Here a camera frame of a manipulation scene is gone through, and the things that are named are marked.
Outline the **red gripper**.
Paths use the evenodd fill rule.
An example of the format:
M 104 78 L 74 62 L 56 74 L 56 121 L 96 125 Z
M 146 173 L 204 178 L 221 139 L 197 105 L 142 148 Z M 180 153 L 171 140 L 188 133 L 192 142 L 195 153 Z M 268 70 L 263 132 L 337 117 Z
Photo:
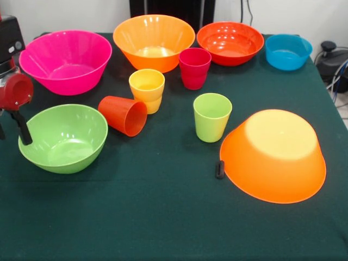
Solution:
M 20 138 L 24 145 L 32 144 L 27 121 L 19 112 L 20 106 L 29 103 L 33 98 L 34 87 L 31 79 L 22 73 L 12 73 L 1 87 L 1 109 L 10 111 L 12 119 L 17 123 Z M 0 125 L 0 139 L 5 139 L 4 130 Z

